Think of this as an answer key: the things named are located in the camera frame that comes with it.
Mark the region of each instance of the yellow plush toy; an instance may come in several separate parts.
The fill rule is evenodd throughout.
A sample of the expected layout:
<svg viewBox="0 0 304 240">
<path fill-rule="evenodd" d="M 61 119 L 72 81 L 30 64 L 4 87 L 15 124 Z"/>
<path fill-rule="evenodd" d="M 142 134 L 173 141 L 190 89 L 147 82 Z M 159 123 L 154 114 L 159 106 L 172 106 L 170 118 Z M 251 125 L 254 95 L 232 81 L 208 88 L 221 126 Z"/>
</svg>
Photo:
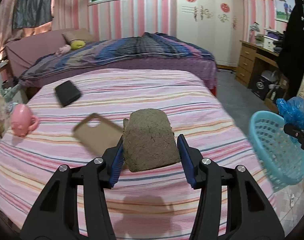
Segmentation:
<svg viewBox="0 0 304 240">
<path fill-rule="evenodd" d="M 76 40 L 76 41 L 72 41 L 72 43 L 71 43 L 71 49 L 72 50 L 80 49 L 80 48 L 82 48 L 84 46 L 85 46 L 85 42 L 84 41 Z"/>
</svg>

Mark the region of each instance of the gray curtain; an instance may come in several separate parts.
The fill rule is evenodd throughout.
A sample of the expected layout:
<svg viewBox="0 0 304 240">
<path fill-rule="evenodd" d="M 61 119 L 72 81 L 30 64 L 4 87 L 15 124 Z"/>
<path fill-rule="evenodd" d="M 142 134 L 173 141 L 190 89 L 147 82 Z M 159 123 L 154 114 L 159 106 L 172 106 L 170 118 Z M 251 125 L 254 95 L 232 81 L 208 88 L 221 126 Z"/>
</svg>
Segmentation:
<svg viewBox="0 0 304 240">
<path fill-rule="evenodd" d="M 16 1 L 12 29 L 35 28 L 51 21 L 51 0 Z"/>
</svg>

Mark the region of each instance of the screw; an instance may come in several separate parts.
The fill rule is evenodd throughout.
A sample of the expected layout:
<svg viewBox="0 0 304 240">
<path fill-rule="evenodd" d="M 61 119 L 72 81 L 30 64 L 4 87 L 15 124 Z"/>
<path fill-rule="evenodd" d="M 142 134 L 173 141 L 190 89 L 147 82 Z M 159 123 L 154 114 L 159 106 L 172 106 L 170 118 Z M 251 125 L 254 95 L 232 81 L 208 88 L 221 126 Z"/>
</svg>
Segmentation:
<svg viewBox="0 0 304 240">
<path fill-rule="evenodd" d="M 95 164 L 101 164 L 103 162 L 103 159 L 101 157 L 94 159 Z"/>
<path fill-rule="evenodd" d="M 209 165 L 212 161 L 209 158 L 203 158 L 202 163 L 205 165 Z"/>
<path fill-rule="evenodd" d="M 68 166 L 67 165 L 61 165 L 60 167 L 59 167 L 59 171 L 66 171 L 68 169 Z"/>
<path fill-rule="evenodd" d="M 243 165 L 239 165 L 239 166 L 237 166 L 237 170 L 240 172 L 244 172 L 244 171 L 246 171 L 246 168 Z"/>
</svg>

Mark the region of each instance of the white wardrobe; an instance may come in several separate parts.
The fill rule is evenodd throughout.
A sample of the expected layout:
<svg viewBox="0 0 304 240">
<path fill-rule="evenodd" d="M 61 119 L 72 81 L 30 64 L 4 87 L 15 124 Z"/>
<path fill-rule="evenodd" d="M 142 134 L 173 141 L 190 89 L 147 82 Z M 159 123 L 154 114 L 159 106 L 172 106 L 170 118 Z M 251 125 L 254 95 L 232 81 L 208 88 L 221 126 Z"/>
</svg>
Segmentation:
<svg viewBox="0 0 304 240">
<path fill-rule="evenodd" d="M 243 0 L 177 0 L 177 38 L 210 51 L 219 65 L 238 65 L 243 21 Z"/>
</svg>

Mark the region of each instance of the gray floor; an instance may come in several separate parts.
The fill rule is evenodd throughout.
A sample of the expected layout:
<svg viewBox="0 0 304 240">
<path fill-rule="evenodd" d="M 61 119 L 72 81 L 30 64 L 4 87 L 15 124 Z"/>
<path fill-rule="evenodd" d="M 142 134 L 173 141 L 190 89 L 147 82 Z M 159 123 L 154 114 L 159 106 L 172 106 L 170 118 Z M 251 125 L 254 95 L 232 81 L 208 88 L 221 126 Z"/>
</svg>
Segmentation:
<svg viewBox="0 0 304 240">
<path fill-rule="evenodd" d="M 250 89 L 236 81 L 235 74 L 231 71 L 219 70 L 217 85 L 218 100 L 235 120 L 236 125 L 247 135 L 252 114 L 260 110 L 269 111 L 268 107 Z"/>
</svg>

